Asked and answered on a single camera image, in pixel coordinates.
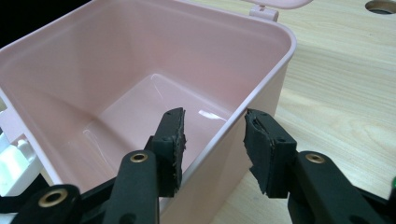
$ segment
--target white plastic container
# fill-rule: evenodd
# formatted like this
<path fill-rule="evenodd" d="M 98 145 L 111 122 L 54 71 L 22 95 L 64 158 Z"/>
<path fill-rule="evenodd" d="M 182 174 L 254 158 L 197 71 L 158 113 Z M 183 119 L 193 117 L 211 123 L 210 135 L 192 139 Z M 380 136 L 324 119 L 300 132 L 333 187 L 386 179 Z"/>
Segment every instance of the white plastic container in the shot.
<path fill-rule="evenodd" d="M 162 114 L 186 109 L 187 150 L 162 223 L 206 223 L 246 173 L 247 107 L 275 114 L 295 50 L 286 27 L 184 1 L 98 0 L 0 50 L 0 127 L 55 184 L 116 175 Z"/>

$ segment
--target dark area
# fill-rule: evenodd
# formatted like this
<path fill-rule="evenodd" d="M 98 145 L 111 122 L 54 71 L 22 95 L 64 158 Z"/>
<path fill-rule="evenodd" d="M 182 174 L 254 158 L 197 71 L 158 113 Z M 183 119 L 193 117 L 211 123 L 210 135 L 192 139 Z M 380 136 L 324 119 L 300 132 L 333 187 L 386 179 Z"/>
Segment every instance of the dark area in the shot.
<path fill-rule="evenodd" d="M 90 0 L 0 1 L 0 48 L 88 2 Z"/>

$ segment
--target storage box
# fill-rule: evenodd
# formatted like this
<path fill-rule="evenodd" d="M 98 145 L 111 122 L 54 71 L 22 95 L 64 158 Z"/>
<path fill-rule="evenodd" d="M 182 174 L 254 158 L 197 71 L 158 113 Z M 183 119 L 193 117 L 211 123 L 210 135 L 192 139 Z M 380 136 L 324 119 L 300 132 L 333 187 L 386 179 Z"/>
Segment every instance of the storage box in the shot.
<path fill-rule="evenodd" d="M 286 27 L 184 1 L 98 0 L 0 50 L 0 127 L 55 184 L 116 175 L 186 109 L 182 187 L 162 223 L 206 223 L 246 173 L 247 107 L 275 114 L 296 41 Z"/>

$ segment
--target light wood tabletop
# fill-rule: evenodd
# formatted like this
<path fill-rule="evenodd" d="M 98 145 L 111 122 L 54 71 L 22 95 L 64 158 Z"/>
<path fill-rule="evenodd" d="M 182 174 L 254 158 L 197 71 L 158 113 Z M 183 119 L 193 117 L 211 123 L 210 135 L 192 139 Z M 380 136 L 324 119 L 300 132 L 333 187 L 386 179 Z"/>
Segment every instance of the light wood tabletop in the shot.
<path fill-rule="evenodd" d="M 237 0 L 196 2 L 248 14 Z M 298 150 L 329 156 L 352 182 L 388 198 L 396 176 L 396 14 L 379 15 L 366 0 L 314 0 L 279 10 L 297 36 L 276 120 Z M 261 195 L 247 173 L 212 224 L 291 223 L 286 200 Z"/>

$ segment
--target open box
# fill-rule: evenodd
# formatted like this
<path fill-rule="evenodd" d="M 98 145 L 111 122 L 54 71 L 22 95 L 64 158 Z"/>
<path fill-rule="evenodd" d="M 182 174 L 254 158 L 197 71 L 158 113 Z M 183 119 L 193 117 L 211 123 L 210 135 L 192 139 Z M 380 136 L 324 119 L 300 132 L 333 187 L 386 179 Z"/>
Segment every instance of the open box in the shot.
<path fill-rule="evenodd" d="M 184 107 L 183 182 L 161 200 L 162 223 L 206 223 L 250 166 L 246 109 L 275 114 L 295 46 L 289 29 L 257 17 L 93 1 L 0 50 L 0 127 L 10 143 L 29 141 L 55 184 L 84 192 Z"/>

